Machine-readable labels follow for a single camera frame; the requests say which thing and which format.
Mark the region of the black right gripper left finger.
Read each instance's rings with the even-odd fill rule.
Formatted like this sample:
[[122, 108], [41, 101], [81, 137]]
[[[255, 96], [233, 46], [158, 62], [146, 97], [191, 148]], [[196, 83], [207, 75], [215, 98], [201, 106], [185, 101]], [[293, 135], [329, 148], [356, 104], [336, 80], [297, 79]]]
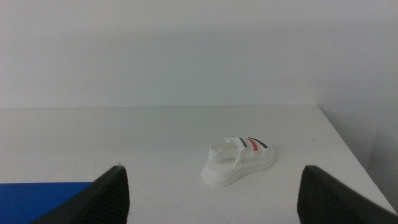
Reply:
[[33, 223], [126, 223], [129, 207], [126, 169], [113, 166], [81, 192]]

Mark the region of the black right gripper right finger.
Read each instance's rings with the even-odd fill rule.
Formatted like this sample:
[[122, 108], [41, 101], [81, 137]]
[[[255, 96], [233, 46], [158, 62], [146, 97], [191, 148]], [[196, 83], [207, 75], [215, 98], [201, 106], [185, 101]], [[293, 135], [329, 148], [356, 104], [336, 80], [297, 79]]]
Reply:
[[397, 224], [397, 215], [317, 166], [305, 166], [298, 193], [301, 223]]

